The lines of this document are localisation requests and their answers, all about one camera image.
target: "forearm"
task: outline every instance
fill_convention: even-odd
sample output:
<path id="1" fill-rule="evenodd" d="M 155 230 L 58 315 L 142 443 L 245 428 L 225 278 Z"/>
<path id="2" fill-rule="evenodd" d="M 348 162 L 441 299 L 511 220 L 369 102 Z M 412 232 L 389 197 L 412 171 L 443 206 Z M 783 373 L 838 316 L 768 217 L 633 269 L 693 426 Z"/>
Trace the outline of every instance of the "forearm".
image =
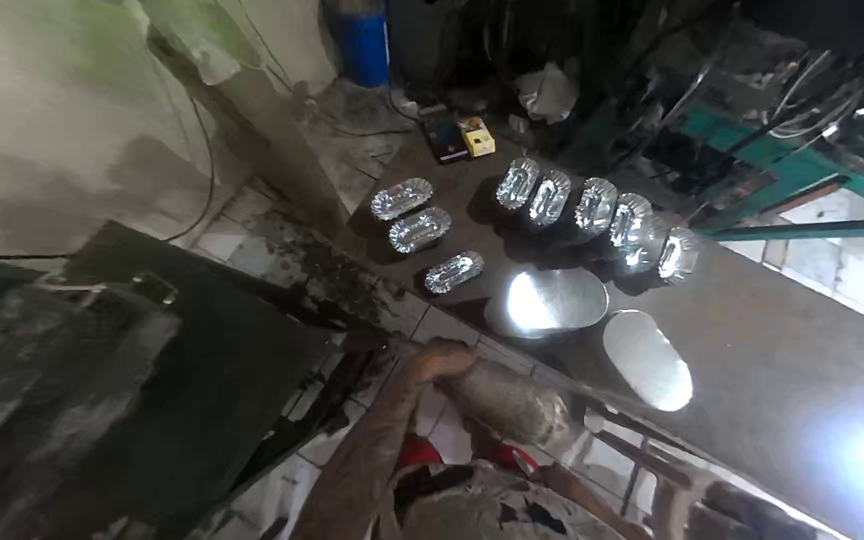
<path id="1" fill-rule="evenodd" d="M 409 415 L 429 384 L 419 362 L 408 362 L 345 436 L 298 515 L 292 538 L 362 540 L 399 458 Z"/>

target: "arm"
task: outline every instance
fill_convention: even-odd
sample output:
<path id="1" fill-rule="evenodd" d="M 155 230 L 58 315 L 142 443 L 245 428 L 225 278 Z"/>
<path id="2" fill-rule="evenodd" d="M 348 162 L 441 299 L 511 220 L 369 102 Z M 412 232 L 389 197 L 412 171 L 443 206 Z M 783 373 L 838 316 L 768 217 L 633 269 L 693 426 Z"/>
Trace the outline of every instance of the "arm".
<path id="1" fill-rule="evenodd" d="M 475 362 L 465 345 L 438 342 L 404 360 L 365 416 L 342 440 L 312 487 L 292 533 L 296 540 L 362 540 L 392 476 L 409 415 L 437 377 Z"/>

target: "metal rack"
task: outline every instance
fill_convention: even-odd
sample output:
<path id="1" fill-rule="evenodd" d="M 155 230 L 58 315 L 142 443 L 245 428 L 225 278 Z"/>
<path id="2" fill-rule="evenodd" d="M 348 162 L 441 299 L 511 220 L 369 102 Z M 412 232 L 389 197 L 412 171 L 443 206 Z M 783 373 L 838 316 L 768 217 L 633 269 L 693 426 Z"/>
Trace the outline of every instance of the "metal rack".
<path id="1" fill-rule="evenodd" d="M 726 150 L 749 136 L 754 129 L 704 104 L 693 104 L 684 112 L 678 131 L 716 150 Z M 740 221 L 760 215 L 792 198 L 821 187 L 832 179 L 842 189 L 864 197 L 864 176 L 836 163 L 811 148 L 797 147 L 787 140 L 763 136 L 742 148 L 739 160 L 768 170 L 777 181 L 754 191 L 718 211 L 695 228 L 714 240 L 836 239 L 864 237 L 864 220 L 801 225 L 735 227 Z M 720 181 L 698 194 L 699 204 L 714 201 L 730 189 Z"/>

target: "crumpled plastic bag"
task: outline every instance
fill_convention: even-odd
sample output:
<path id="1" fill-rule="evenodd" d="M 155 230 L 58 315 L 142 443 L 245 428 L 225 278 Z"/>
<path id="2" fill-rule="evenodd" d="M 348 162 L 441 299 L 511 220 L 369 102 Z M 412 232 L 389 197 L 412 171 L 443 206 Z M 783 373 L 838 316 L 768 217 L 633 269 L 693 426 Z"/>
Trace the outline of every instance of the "crumpled plastic bag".
<path id="1" fill-rule="evenodd" d="M 518 103 L 522 104 L 529 118 L 545 120 L 555 124 L 569 118 L 579 88 L 558 65 L 546 62 L 541 71 L 526 73 L 515 80 L 518 87 Z"/>

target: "cylindrical tool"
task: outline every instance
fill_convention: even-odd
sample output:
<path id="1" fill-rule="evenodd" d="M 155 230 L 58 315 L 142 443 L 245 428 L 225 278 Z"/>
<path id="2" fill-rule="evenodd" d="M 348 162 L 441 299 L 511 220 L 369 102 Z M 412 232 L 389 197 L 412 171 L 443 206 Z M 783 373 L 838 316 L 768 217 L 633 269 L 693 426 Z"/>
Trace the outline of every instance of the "cylindrical tool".
<path id="1" fill-rule="evenodd" d="M 569 430 L 569 411 L 554 388 L 498 362 L 480 359 L 438 385 L 463 414 L 516 442 L 543 445 Z"/>

